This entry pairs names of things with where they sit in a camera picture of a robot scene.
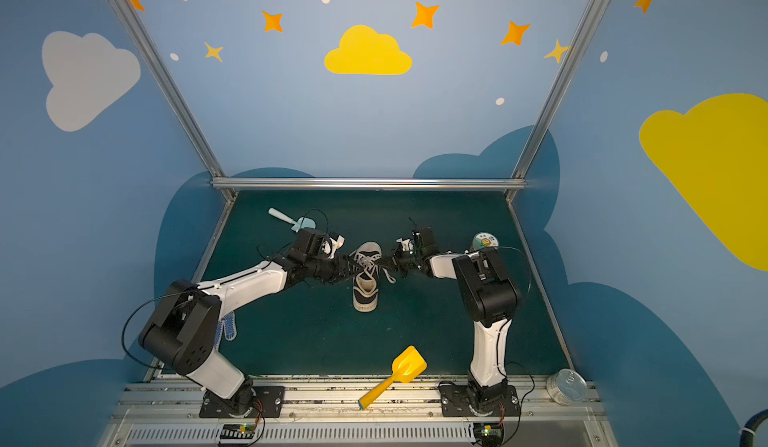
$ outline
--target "black hose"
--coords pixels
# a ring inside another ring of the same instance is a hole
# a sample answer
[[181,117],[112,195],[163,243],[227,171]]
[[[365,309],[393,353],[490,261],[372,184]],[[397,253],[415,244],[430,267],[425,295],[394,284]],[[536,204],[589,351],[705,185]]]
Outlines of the black hose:
[[744,429],[741,431],[739,447],[752,447],[752,442],[755,439],[755,431],[760,427],[760,424],[763,423],[763,420],[766,419],[768,419],[768,409],[763,410],[761,413],[754,414],[751,419],[746,421]]

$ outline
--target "blue glove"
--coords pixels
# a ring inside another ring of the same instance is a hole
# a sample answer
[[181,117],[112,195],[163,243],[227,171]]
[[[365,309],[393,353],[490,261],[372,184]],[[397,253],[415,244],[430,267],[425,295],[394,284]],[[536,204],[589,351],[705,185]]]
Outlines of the blue glove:
[[226,316],[222,317],[222,319],[219,321],[219,325],[216,326],[216,341],[214,342],[215,349],[219,349],[219,344],[221,344],[221,337],[224,337],[227,340],[234,340],[234,338],[237,337],[235,312],[230,312]]

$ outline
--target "yellow shovel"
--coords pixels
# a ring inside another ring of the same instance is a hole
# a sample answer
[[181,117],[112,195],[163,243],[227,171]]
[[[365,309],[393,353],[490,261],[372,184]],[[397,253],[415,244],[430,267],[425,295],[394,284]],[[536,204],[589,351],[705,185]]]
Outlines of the yellow shovel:
[[389,386],[393,382],[409,383],[414,380],[417,375],[424,372],[424,369],[426,368],[427,362],[425,362],[422,355],[418,353],[416,347],[409,346],[408,349],[405,349],[403,353],[397,356],[395,362],[392,363],[392,376],[374,387],[368,394],[365,394],[357,401],[357,403],[360,404],[360,410],[378,399],[379,395],[389,389]]

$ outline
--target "white shovel handle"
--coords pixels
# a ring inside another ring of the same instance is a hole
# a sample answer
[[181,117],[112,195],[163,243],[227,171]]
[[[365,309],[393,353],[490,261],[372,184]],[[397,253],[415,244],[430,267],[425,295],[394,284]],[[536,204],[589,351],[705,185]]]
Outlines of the white shovel handle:
[[296,223],[295,221],[293,221],[292,218],[288,217],[287,215],[283,214],[282,212],[278,211],[275,208],[270,208],[269,212],[270,212],[271,216],[274,216],[274,217],[280,219],[281,221],[285,221],[288,224],[295,224]]

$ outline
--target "shoe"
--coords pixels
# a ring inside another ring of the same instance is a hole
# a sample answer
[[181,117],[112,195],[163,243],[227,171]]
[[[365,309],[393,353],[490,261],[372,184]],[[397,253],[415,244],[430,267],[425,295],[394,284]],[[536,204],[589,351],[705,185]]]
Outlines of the shoe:
[[376,264],[382,258],[382,249],[376,242],[365,242],[358,250],[350,254],[362,266],[362,272],[352,279],[352,305],[360,312],[370,312],[376,308],[379,302],[379,288],[376,279],[379,270],[383,270],[389,283],[395,283],[395,279],[389,275],[389,271]]

